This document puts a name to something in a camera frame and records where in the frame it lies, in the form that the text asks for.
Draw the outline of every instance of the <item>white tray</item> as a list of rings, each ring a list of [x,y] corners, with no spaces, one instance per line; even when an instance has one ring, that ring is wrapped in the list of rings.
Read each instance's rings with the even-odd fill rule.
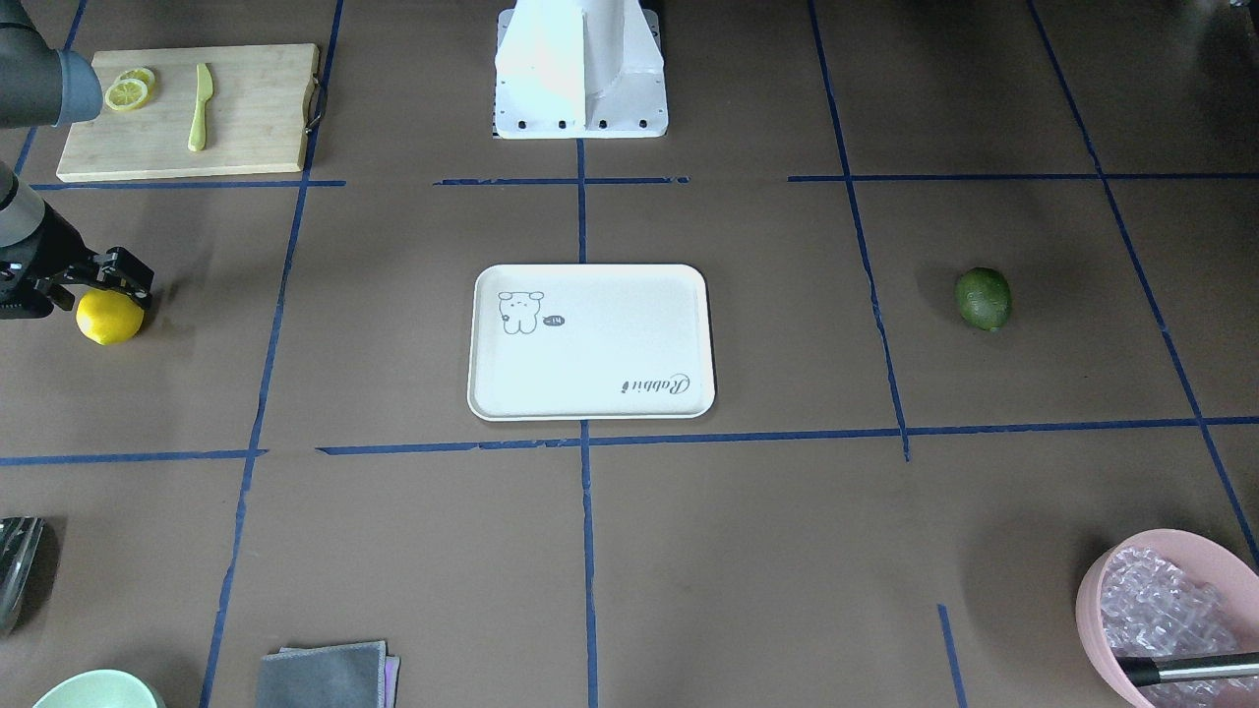
[[[475,301],[468,406],[481,418],[694,418],[713,406],[708,292],[690,266],[494,266]]]

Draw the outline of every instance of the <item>green lime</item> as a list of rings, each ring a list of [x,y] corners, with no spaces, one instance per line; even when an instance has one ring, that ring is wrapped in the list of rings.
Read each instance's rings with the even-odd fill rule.
[[[992,268],[971,268],[953,288],[957,309],[968,324],[997,331],[1010,319],[1010,283]]]

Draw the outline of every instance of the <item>green bowl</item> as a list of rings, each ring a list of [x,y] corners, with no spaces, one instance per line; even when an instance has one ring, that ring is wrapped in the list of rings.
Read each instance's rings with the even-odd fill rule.
[[[71,677],[34,708],[166,708],[157,692],[126,671],[97,669]]]

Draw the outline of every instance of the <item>pink bowl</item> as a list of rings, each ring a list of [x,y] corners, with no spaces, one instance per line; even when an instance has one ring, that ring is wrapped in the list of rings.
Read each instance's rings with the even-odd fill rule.
[[[1102,576],[1115,553],[1132,547],[1149,548],[1180,566],[1190,580],[1214,585],[1222,597],[1229,629],[1238,637],[1238,651],[1259,651],[1259,576],[1224,547],[1200,535],[1175,529],[1138,533],[1093,563],[1075,597],[1075,626],[1084,651],[1105,683],[1124,700],[1141,708],[1155,708],[1124,677],[1102,631]],[[1254,695],[1238,689],[1222,692],[1216,700],[1216,708],[1253,704]]]

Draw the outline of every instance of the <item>bubble wrap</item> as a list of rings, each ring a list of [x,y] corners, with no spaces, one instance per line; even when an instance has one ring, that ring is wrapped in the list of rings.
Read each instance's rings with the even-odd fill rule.
[[[1124,548],[1102,580],[1102,627],[1115,656],[1199,656],[1238,651],[1222,598],[1148,548]],[[1229,685],[1254,692],[1259,678],[1143,687],[1158,708],[1212,708]]]

